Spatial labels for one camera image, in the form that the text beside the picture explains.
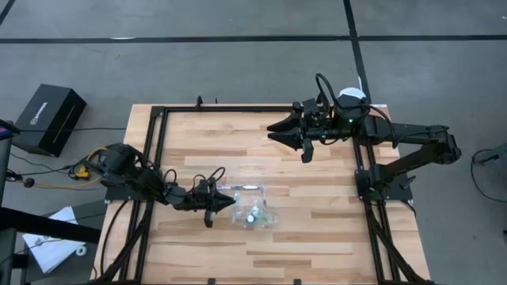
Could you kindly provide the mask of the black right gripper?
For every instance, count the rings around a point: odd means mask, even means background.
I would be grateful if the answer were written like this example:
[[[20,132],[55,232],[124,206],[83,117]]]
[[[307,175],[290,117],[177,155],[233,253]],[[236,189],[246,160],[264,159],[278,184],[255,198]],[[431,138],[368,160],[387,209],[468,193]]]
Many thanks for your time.
[[[268,138],[293,150],[302,149],[302,163],[311,162],[313,140],[323,140],[323,130],[330,114],[330,102],[323,97],[292,104],[293,112],[285,119],[267,127]]]

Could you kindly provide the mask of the black desk edge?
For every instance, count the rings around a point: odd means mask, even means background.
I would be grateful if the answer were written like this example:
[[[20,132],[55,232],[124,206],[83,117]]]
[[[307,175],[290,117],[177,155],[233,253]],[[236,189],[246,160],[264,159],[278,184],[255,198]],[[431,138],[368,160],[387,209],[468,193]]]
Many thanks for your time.
[[[15,229],[25,234],[38,234],[70,241],[97,244],[101,231],[23,211],[0,207],[0,230]]]

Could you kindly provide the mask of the black floor device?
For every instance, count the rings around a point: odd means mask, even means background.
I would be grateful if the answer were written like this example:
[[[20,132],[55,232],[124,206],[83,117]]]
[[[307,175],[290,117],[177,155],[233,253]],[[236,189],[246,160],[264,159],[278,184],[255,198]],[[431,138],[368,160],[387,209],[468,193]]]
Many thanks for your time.
[[[472,161],[476,165],[483,165],[495,160],[499,160],[503,165],[507,166],[507,142],[492,149],[478,150],[472,156]]]

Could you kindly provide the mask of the white paper sheets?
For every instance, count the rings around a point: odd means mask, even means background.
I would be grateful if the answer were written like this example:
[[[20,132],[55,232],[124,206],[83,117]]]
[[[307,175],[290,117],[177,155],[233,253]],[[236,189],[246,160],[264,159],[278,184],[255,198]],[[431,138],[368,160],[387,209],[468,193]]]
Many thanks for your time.
[[[23,234],[22,237],[43,273],[52,272],[86,244],[38,234]]]

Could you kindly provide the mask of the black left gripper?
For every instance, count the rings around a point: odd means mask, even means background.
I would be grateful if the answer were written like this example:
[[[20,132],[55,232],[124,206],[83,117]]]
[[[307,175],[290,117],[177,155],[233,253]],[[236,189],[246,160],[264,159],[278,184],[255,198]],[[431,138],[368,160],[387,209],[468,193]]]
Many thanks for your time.
[[[216,191],[214,178],[201,180],[189,193],[188,211],[204,211],[204,224],[213,227],[213,215],[234,204],[233,197]]]

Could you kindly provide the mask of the black aluminium table frame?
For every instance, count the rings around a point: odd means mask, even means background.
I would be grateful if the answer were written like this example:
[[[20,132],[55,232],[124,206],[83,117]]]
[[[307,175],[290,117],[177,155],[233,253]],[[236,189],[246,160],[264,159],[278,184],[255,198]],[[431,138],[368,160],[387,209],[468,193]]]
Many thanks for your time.
[[[124,141],[148,150],[188,187],[219,167],[229,185],[261,185],[278,215],[269,228],[204,225],[202,212],[156,203],[111,202],[94,261],[100,284],[388,284],[409,278],[368,229],[354,174],[391,162],[387,144],[317,145],[313,161],[270,140],[266,128],[288,104],[136,104]]]

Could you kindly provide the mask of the grey stand with blue top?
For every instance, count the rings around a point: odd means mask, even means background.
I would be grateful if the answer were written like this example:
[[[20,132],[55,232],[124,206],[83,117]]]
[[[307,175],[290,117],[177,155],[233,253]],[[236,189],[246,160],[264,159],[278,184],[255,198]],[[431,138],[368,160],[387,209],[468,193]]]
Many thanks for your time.
[[[21,131],[11,121],[0,120],[0,206],[3,201],[3,194],[7,179],[7,166],[9,163],[12,139]]]

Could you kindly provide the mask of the clear acrylic organiser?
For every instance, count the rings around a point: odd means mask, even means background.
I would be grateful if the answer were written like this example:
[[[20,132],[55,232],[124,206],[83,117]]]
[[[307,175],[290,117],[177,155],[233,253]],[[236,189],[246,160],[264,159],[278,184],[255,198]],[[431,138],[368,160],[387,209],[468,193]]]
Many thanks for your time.
[[[260,191],[234,191],[234,194],[236,192],[239,192],[241,194],[242,214],[241,214],[241,218],[239,220],[237,220],[236,223],[234,223],[234,224],[231,223],[231,218],[229,216],[231,225],[242,226],[244,228],[271,228],[271,227],[274,227],[278,224],[278,214],[276,213],[276,211],[272,207],[269,207],[269,206],[268,207],[272,211],[273,217],[274,217],[274,223],[272,225],[267,226],[265,224],[265,221],[262,219],[262,217],[256,218],[254,223],[251,223],[251,224],[247,223],[246,217],[248,215],[251,215],[252,207],[255,205],[261,205],[261,192]]]

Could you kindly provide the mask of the black cardboard box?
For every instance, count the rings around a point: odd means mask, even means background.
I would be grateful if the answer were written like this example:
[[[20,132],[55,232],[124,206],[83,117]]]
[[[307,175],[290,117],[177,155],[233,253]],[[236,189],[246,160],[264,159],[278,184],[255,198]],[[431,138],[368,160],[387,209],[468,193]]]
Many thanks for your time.
[[[72,88],[40,85],[15,123],[21,133],[13,145],[30,154],[58,157],[85,108]]]

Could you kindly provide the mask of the white disinfecting wipes canister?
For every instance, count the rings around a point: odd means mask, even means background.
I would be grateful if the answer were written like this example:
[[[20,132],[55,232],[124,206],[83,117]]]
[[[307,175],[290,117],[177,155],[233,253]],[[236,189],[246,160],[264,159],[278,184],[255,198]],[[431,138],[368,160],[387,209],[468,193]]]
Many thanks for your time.
[[[340,91],[337,101],[341,107],[362,105],[367,100],[365,93],[356,87],[347,87]]]

